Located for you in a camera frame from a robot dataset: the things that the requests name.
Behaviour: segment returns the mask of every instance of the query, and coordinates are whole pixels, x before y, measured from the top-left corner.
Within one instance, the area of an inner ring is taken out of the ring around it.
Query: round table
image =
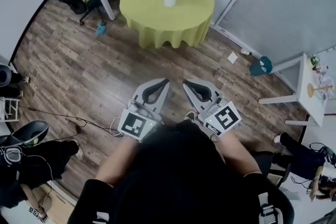
[[[214,7],[215,0],[176,0],[174,7],[164,6],[163,0],[120,0],[120,11],[128,26],[139,31],[142,48],[160,48],[166,41],[178,48],[182,40],[197,46],[205,39]]]

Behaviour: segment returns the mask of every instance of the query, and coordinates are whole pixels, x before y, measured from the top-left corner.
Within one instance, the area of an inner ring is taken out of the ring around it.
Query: teal object
[[[106,33],[107,27],[104,23],[99,23],[96,30],[96,35],[104,35]]]
[[[252,76],[261,76],[264,74],[270,74],[272,72],[272,62],[268,57],[262,56],[259,60],[250,66],[250,73]]]

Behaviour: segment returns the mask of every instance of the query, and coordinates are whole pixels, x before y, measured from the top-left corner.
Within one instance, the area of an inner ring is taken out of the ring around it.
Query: wooden stand
[[[309,83],[307,86],[308,96],[312,98],[314,96],[315,91],[323,91],[323,90],[332,89],[332,88],[333,88],[333,85],[314,89],[313,85]]]

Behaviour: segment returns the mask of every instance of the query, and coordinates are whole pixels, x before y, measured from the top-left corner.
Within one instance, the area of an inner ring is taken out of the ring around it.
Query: black hair
[[[333,196],[336,193],[336,178],[331,179],[327,176],[321,176],[319,181],[319,192],[322,193],[322,195],[316,195],[317,199],[333,199]]]

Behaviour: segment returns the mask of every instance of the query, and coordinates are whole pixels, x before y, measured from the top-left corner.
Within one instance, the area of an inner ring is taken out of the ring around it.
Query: chair leg
[[[100,19],[101,19],[101,22],[102,22],[103,24],[105,24],[105,22],[104,22],[104,18],[103,18],[103,14],[101,13],[100,8],[97,7],[96,9],[97,9],[97,12],[98,12],[98,14],[99,14],[99,17],[100,17]]]
[[[88,14],[91,12],[91,10],[87,10],[83,15],[82,15],[82,17],[80,17],[80,19],[79,19],[79,24],[80,25],[84,25],[84,22],[83,22],[83,20],[84,20],[84,18],[86,17],[86,16],[88,16]]]

